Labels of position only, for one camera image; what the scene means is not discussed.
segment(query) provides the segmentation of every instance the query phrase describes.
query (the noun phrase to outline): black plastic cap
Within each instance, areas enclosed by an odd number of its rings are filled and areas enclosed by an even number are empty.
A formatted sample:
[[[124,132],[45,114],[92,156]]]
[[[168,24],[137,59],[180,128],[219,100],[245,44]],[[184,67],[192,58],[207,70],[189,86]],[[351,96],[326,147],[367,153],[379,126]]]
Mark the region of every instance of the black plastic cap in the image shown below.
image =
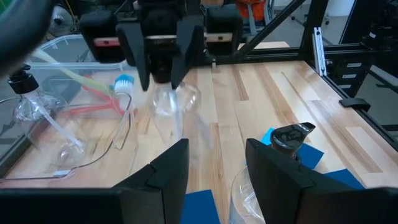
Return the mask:
[[[297,160],[297,151],[314,129],[309,122],[277,128],[271,132],[272,148]]]
[[[36,79],[31,73],[27,73],[29,65],[24,65],[21,69],[9,76],[8,84],[17,94],[29,93],[39,87]]]

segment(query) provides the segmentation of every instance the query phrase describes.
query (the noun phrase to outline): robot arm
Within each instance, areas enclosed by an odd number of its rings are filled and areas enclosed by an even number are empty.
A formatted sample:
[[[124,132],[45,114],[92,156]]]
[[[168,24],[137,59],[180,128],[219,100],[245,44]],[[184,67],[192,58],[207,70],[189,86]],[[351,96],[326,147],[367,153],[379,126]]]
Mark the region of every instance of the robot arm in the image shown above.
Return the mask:
[[[0,76],[20,68],[50,25],[53,0],[14,0],[0,16]]]
[[[205,49],[213,55],[231,55],[238,48],[242,19],[236,9],[231,12],[221,7],[203,12],[199,1],[186,0],[138,3],[135,13],[85,14],[80,30],[97,61],[126,59],[137,67],[144,91],[149,87],[150,74],[155,82],[170,82],[176,89],[190,67],[205,58]],[[192,13],[187,9],[197,10]]]

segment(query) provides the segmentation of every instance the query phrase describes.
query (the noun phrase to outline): floor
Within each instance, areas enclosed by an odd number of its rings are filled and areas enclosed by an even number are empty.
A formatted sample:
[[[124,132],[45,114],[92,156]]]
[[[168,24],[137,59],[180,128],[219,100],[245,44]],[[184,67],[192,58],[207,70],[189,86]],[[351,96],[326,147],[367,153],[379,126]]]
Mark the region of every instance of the floor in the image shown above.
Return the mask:
[[[278,7],[275,9],[275,13],[278,14],[281,10],[283,10],[283,7]],[[307,20],[305,15],[308,14],[308,11],[309,5],[302,5],[290,15],[289,19],[286,19],[266,37],[264,42],[285,41],[291,47],[299,47],[304,32],[304,22]],[[335,45],[340,42],[347,19],[348,16],[330,17],[328,25],[325,24],[325,20],[322,25],[323,43],[325,45]]]

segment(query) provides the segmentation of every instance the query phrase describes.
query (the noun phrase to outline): orange object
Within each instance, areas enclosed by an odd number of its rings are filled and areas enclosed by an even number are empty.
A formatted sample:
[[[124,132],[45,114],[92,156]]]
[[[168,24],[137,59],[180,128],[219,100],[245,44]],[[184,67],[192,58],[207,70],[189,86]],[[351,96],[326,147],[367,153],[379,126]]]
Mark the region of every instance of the orange object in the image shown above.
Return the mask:
[[[249,19],[248,4],[251,4],[251,9],[253,11],[253,16],[255,21],[264,20],[264,7],[266,6],[266,1],[259,0],[238,0],[236,1],[236,7],[238,8],[241,16],[244,19]]]
[[[71,113],[72,115],[82,114],[82,113],[90,113],[90,112],[94,112],[94,111],[98,111],[98,110],[106,110],[106,109],[114,109],[120,115],[124,114],[124,111],[119,107],[119,102],[117,100],[112,99],[110,96],[104,94],[101,91],[95,90],[93,88],[89,88],[85,85],[82,85],[82,88],[84,90],[94,93],[98,98],[101,98],[102,100],[104,100],[106,104],[95,105],[95,106],[84,106],[84,107],[69,109],[68,112]]]

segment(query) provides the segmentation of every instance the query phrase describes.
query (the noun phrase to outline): black bottle cap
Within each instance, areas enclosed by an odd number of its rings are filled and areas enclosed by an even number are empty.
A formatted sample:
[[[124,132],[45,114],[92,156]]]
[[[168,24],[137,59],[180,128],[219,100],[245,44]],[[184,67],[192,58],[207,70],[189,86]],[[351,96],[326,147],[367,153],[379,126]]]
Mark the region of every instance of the black bottle cap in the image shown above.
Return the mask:
[[[277,128],[271,132],[271,147],[291,159],[298,160],[297,151],[314,129],[315,125],[309,122]]]
[[[18,71],[9,76],[8,84],[10,84],[15,93],[29,93],[39,87],[39,84],[37,83],[33,75],[26,72],[26,70],[29,69],[29,65],[24,65]]]
[[[152,76],[154,77],[154,81],[159,84],[171,82],[170,72],[167,70],[163,70],[162,68],[159,69],[157,72],[152,73]]]

